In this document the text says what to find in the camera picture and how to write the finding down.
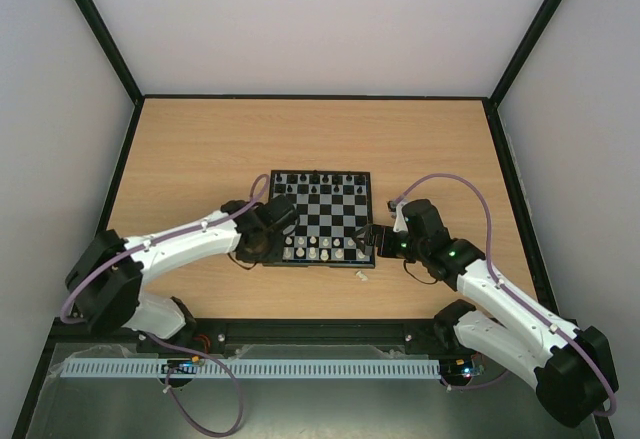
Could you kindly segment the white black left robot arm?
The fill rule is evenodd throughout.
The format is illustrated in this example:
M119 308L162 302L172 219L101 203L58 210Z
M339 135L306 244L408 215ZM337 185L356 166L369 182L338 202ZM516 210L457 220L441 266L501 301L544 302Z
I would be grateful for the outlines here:
M60 319L83 324L92 335L125 328L184 345L195 334L195 318L180 299L152 294L147 285L214 255L273 263L297 219L295 205L278 196L266 203L229 201L201 219L154 234L122 238L115 230L102 231L65 280L69 298Z

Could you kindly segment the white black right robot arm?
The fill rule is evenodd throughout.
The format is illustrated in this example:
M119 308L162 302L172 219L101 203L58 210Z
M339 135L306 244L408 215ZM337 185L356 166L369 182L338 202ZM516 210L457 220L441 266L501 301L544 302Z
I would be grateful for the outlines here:
M581 329L525 294L490 264L487 251L451 237L429 200L402 201L394 216L394 225L366 225L352 238L362 252L421 264L461 294L434 317L443 348L470 349L497 362L564 426L614 412L619 383L601 331Z

